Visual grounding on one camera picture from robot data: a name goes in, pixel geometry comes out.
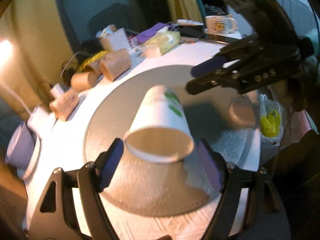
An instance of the purple gripper pad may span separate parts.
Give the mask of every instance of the purple gripper pad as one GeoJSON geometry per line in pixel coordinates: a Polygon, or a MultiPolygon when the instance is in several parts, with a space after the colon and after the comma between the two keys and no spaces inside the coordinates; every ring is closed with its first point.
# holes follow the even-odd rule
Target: purple gripper pad
{"type": "Polygon", "coordinates": [[[227,179],[227,166],[224,158],[214,152],[205,139],[197,143],[197,153],[211,186],[222,192],[227,179]]]}
{"type": "Polygon", "coordinates": [[[190,74],[194,78],[202,77],[212,71],[222,68],[223,64],[227,63],[227,61],[228,60],[226,57],[221,57],[221,56],[213,57],[199,64],[198,66],[193,67],[190,71],[190,74]]]}
{"type": "Polygon", "coordinates": [[[99,178],[99,191],[109,186],[124,151],[124,143],[116,138],[106,152],[101,153],[95,161],[99,178]]]}

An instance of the upside-down paper cup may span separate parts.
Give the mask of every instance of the upside-down paper cup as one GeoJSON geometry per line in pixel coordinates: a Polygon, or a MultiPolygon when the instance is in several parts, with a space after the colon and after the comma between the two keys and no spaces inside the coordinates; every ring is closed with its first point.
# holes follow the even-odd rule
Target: upside-down paper cup
{"type": "Polygon", "coordinates": [[[149,89],[124,143],[149,162],[173,163],[188,156],[195,143],[177,95],[162,85],[149,89]]]}

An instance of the white plate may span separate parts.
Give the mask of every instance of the white plate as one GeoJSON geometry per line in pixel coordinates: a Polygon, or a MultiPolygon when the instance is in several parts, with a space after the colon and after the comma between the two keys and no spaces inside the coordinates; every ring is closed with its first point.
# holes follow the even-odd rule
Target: white plate
{"type": "Polygon", "coordinates": [[[38,157],[39,157],[39,153],[40,153],[40,138],[39,136],[37,136],[36,138],[36,145],[35,145],[35,149],[33,151],[33,154],[31,156],[30,162],[27,166],[26,169],[17,169],[17,175],[20,179],[27,179],[30,177],[30,175],[33,173],[36,163],[38,161],[38,157]]]}

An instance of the cup rim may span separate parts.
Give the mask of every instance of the cup rim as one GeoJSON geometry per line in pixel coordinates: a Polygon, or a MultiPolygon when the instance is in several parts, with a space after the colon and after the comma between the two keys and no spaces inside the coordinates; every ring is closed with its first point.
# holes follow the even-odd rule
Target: cup rim
{"type": "Polygon", "coordinates": [[[40,149],[41,149],[41,142],[39,136],[36,136],[36,144],[35,148],[33,150],[31,159],[29,161],[28,166],[25,169],[17,168],[17,175],[20,179],[27,179],[30,177],[30,175],[33,173],[36,163],[38,161],[39,155],[40,155],[40,149]]]}
{"type": "Polygon", "coordinates": [[[124,134],[124,144],[126,145],[127,149],[129,150],[130,153],[132,153],[133,155],[135,155],[136,157],[140,158],[140,159],[143,159],[145,161],[150,161],[150,162],[153,162],[153,163],[173,163],[173,162],[177,162],[187,156],[189,156],[195,149],[195,141],[193,139],[193,137],[191,136],[191,134],[187,134],[186,132],[182,131],[181,129],[177,129],[177,128],[171,128],[171,127],[167,127],[167,126],[161,126],[161,125],[148,125],[148,126],[143,126],[143,127],[140,127],[134,131],[130,131],[127,130],[127,132],[124,134]],[[138,131],[141,131],[141,130],[144,130],[144,129],[148,129],[148,128],[164,128],[164,129],[168,129],[168,130],[176,130],[178,132],[181,132],[183,133],[184,135],[186,135],[189,139],[189,142],[188,144],[192,144],[192,147],[189,151],[185,152],[185,154],[179,156],[179,157],[173,157],[173,156],[160,156],[160,155],[155,155],[155,154],[152,154],[152,153],[147,153],[147,152],[144,152],[142,150],[139,150],[135,147],[133,147],[132,145],[130,145],[127,141],[128,137],[130,135],[132,135],[133,133],[135,132],[138,132],[138,131]],[[137,153],[133,153],[130,149],[134,149],[136,152],[139,152],[138,154],[137,153]]]}

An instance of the white plastic bag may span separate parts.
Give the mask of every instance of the white plastic bag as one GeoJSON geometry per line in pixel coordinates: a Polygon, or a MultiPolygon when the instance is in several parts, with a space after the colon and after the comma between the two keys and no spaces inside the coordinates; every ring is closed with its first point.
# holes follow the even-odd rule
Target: white plastic bag
{"type": "Polygon", "coordinates": [[[283,108],[279,103],[275,101],[271,101],[267,98],[266,95],[259,95],[259,103],[260,103],[260,120],[263,116],[267,116],[272,111],[277,111],[280,114],[280,128],[279,133],[275,137],[267,137],[261,133],[261,141],[268,142],[272,144],[280,144],[281,138],[283,136],[283,125],[282,125],[282,113],[283,108]]]}

